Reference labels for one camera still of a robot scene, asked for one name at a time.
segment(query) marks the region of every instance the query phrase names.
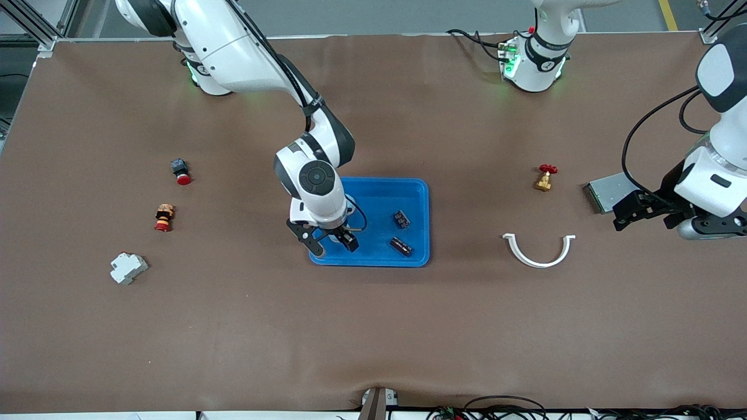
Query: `white circuit breaker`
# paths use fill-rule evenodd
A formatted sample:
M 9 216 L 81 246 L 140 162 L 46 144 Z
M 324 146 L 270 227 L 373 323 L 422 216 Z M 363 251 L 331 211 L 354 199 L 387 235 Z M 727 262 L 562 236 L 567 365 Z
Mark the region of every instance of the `white circuit breaker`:
M 111 278 L 120 285 L 128 285 L 135 276 L 148 269 L 148 264 L 141 256 L 121 253 L 111 262 L 111 267 Z

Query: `yellow floor line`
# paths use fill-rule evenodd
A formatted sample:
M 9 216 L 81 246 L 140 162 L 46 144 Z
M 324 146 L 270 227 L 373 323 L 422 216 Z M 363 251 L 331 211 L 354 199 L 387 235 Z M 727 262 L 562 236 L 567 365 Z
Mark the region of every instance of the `yellow floor line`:
M 677 23 L 675 22 L 675 15 L 672 13 L 672 8 L 669 6 L 669 0 L 659 0 L 659 7 L 661 7 L 661 13 L 664 15 L 666 28 L 670 31 L 679 31 L 679 29 L 677 29 Z

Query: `robotic arm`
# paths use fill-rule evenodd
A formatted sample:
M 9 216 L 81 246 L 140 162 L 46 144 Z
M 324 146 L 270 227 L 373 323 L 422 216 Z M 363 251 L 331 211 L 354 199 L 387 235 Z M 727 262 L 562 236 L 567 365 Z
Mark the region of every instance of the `robotic arm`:
M 747 235 L 747 24 L 727 32 L 705 53 L 698 88 L 721 114 L 653 194 L 638 190 L 615 205 L 615 227 L 668 214 L 664 223 L 685 239 Z
M 349 251 L 358 241 L 347 226 L 348 200 L 335 168 L 353 158 L 355 141 L 324 99 L 285 57 L 275 52 L 235 0 L 115 0 L 131 24 L 174 37 L 193 81 L 211 95 L 282 90 L 306 116 L 306 130 L 275 155 L 274 170 L 293 197 L 288 227 L 316 256 L 332 235 Z
M 502 46 L 503 77 L 528 92 L 542 92 L 560 77 L 566 52 L 580 28 L 580 9 L 621 0 L 531 0 L 535 31 L 519 34 Z

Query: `blue tray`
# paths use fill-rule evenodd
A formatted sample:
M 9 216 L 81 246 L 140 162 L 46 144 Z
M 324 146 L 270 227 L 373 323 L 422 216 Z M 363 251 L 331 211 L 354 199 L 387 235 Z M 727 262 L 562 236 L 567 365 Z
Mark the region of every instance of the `blue tray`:
M 359 248 L 354 253 L 330 238 L 324 238 L 321 241 L 326 251 L 324 258 L 317 258 L 309 253 L 309 258 L 314 263 L 358 267 L 422 267 L 428 262 L 428 184 L 416 178 L 344 177 L 342 185 L 345 193 L 365 212 L 368 228 L 355 234 Z M 394 213 L 397 210 L 402 210 L 410 219 L 410 226 L 407 229 L 400 229 L 394 221 Z M 353 213 L 348 223 L 351 227 L 363 226 L 360 212 Z M 394 236 L 412 247 L 411 256 L 404 256 L 389 245 Z

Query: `curved plastic bracket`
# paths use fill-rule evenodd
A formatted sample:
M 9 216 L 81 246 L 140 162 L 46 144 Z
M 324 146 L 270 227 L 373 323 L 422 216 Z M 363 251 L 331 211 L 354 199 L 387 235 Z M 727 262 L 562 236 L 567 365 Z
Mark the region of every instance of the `curved plastic bracket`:
M 523 262 L 524 264 L 529 265 L 530 267 L 534 267 L 534 268 L 548 268 L 548 267 L 552 267 L 553 265 L 558 265 L 568 255 L 568 251 L 571 250 L 571 239 L 575 239 L 575 238 L 576 238 L 576 235 L 568 235 L 564 237 L 562 239 L 562 251 L 560 252 L 560 256 L 553 262 L 541 263 L 541 262 L 534 262 L 531 259 L 528 259 L 527 256 L 525 256 L 521 252 L 521 250 L 518 249 L 518 244 L 516 244 L 516 235 L 514 235 L 513 233 L 507 233 L 503 235 L 503 239 L 509 240 L 511 251 L 514 253 L 516 258 L 518 258 L 518 260 Z

